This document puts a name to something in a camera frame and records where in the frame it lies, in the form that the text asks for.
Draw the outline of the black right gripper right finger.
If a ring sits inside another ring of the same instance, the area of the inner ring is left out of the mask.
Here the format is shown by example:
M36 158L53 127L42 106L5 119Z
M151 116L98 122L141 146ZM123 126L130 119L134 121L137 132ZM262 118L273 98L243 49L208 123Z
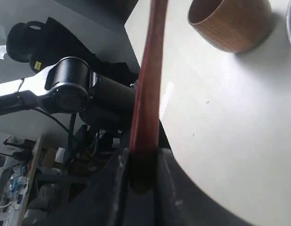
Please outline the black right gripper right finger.
M169 149L157 152L154 186L157 226L247 226L204 193L180 167Z

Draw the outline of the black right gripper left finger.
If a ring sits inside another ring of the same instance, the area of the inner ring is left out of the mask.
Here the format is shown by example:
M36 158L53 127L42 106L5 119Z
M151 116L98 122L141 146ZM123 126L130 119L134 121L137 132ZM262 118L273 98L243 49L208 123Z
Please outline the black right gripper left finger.
M129 150L118 149L107 165L70 203L35 226L120 226L123 223L128 182Z

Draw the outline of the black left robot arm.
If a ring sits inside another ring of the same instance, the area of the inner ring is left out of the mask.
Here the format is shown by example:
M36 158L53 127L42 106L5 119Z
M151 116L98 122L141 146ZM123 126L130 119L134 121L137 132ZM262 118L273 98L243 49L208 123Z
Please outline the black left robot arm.
M47 114L78 113L89 126L120 129L133 117L135 91L65 57L32 77L0 84L0 116L34 108Z

